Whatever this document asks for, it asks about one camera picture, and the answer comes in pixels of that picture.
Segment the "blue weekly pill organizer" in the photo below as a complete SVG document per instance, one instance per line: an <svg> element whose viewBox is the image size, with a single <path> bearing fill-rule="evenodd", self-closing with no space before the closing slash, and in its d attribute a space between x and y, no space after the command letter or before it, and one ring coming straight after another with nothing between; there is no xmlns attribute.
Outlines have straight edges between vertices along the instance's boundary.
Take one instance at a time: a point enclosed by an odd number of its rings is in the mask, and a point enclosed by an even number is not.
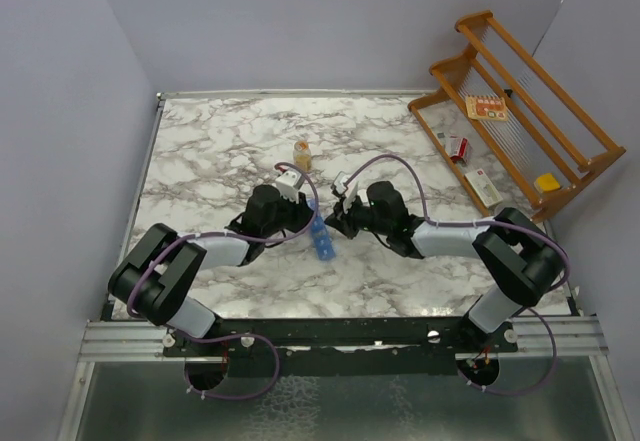
<svg viewBox="0 0 640 441"><path fill-rule="evenodd" d="M321 214L317 214L308 229L316 255L320 261L331 261L336 254L332 240Z"/></svg>

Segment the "small amber pill bottle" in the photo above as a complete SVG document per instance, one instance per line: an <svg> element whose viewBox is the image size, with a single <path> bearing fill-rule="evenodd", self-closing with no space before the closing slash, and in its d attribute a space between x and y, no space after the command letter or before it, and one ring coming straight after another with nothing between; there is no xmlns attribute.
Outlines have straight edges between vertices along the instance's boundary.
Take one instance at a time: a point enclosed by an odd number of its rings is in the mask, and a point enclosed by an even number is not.
<svg viewBox="0 0 640 441"><path fill-rule="evenodd" d="M294 164L304 172L312 169L312 154L306 141L297 141L293 146Z"/></svg>

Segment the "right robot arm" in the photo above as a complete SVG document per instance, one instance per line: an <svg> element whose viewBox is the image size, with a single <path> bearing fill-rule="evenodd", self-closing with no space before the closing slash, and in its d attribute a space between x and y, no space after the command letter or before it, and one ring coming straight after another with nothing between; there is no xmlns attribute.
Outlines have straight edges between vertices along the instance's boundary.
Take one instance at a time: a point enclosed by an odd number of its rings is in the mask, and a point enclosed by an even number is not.
<svg viewBox="0 0 640 441"><path fill-rule="evenodd" d="M505 321L536 306L567 272L564 250L516 208L480 220L442 222L411 214L389 181L371 184L362 200L341 175L332 193L337 202L325 224L349 239L366 231L401 257L482 261L494 286L472 305L459 328L461 344L469 351L491 345Z"/></svg>

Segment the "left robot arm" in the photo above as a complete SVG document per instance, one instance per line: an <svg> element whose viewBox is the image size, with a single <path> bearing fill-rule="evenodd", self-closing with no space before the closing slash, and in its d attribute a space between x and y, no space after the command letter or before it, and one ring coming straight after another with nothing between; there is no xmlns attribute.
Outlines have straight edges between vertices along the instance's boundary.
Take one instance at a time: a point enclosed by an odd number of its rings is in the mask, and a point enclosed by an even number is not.
<svg viewBox="0 0 640 441"><path fill-rule="evenodd" d="M108 291L133 315L185 333L195 353L210 355L220 346L221 332L214 325L217 315L189 296L198 272L246 266L304 233L313 216L304 193L288 199L273 185L259 185L223 231L181 235L154 224L115 269Z"/></svg>

